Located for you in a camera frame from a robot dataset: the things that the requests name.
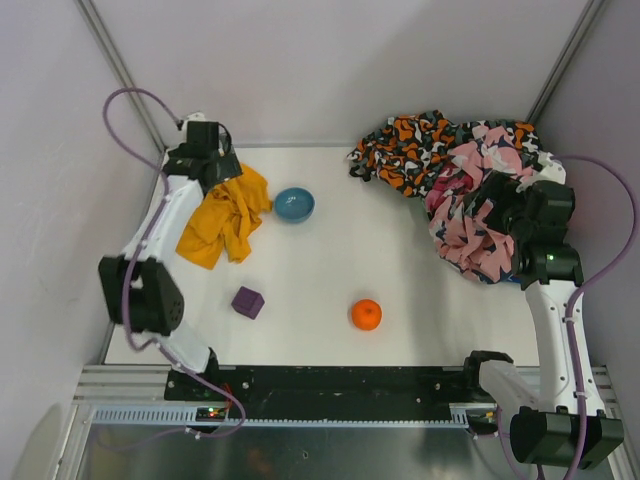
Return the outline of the pink floral cloth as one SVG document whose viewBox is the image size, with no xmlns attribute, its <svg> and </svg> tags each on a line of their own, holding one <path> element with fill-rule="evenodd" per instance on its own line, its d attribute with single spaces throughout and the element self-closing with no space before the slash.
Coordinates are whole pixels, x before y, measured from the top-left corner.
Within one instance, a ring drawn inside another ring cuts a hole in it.
<svg viewBox="0 0 640 480">
<path fill-rule="evenodd" d="M 492 208 L 490 202 L 472 215 L 464 197 L 479 190 L 494 171 L 518 183 L 534 175 L 539 148 L 526 152 L 521 136 L 512 127 L 474 126 L 471 138 L 448 153 L 426 195 L 429 233 L 438 255 L 469 280 L 496 284 L 511 277 L 512 238 L 487 227 L 484 217 Z"/>
</svg>

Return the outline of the yellow cloth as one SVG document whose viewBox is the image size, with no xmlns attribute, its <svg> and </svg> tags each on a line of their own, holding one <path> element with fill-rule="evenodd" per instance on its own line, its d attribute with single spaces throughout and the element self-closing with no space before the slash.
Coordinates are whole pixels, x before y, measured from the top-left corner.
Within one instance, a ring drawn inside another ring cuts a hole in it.
<svg viewBox="0 0 640 480">
<path fill-rule="evenodd" d="M 225 254 L 231 263 L 243 262 L 251 253 L 249 236 L 272 211 L 268 182 L 244 164 L 242 174 L 217 185 L 187 222 L 176 253 L 208 270 Z"/>
</svg>

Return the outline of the orange black patterned cloth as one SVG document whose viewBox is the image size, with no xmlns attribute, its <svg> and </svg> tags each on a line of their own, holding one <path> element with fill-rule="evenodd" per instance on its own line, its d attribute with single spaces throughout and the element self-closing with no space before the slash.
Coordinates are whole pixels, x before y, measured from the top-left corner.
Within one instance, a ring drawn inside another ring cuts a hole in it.
<svg viewBox="0 0 640 480">
<path fill-rule="evenodd" d="M 360 139 L 347 155 L 349 175 L 369 182 L 377 178 L 403 196 L 422 197 L 435 185 L 451 150 L 502 127 L 523 164 L 531 166 L 543 151 L 535 127 L 498 119 L 455 123 L 440 111 L 390 117 Z"/>
</svg>

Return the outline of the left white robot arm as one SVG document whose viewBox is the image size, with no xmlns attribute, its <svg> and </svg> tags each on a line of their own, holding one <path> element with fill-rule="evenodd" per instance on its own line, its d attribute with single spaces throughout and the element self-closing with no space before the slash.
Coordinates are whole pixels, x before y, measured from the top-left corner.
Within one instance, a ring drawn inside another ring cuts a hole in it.
<svg viewBox="0 0 640 480">
<path fill-rule="evenodd" d="M 165 152 L 160 197 L 117 256 L 98 273 L 110 320 L 134 351 L 157 347 L 179 371 L 202 374 L 215 354 L 184 319 L 185 300 L 166 263 L 206 194 L 242 173 L 226 127 L 201 112 L 177 122 L 182 141 Z"/>
</svg>

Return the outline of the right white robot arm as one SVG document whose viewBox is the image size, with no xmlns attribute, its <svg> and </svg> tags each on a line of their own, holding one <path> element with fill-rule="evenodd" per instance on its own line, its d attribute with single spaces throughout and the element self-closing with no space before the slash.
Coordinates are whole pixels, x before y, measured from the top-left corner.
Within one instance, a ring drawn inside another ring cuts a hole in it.
<svg viewBox="0 0 640 480">
<path fill-rule="evenodd" d="M 539 388 L 533 390 L 505 354 L 479 352 L 479 387 L 497 403 L 513 457 L 562 467 L 569 476 L 593 469 L 624 440 L 594 383 L 582 324 L 584 276 L 565 240 L 574 191 L 551 180 L 527 187 L 493 172 L 466 200 L 486 225 L 514 242 L 512 272 L 534 322 Z"/>
</svg>

